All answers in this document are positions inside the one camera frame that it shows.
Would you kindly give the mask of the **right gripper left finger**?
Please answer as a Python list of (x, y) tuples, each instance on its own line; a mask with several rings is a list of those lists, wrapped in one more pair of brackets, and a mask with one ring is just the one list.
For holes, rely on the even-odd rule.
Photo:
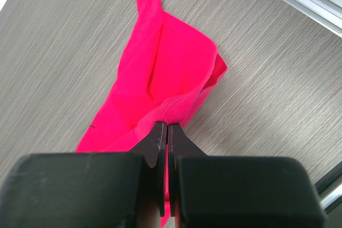
[(167, 124), (127, 152), (21, 157), (1, 187), (1, 227), (159, 227)]

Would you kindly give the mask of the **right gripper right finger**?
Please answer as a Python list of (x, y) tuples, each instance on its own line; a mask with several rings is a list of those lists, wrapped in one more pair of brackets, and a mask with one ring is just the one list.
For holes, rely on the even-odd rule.
[(209, 156), (168, 127), (168, 192), (177, 227), (325, 227), (308, 173), (288, 157)]

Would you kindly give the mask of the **magenta t shirt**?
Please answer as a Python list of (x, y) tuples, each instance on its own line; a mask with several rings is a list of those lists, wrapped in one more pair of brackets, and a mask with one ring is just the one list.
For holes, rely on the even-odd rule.
[[(127, 152), (155, 123), (182, 129), (227, 70), (216, 44), (170, 15), (161, 0), (136, 0), (137, 21), (122, 53), (116, 80), (76, 153)], [(164, 206), (169, 217), (166, 139)]]

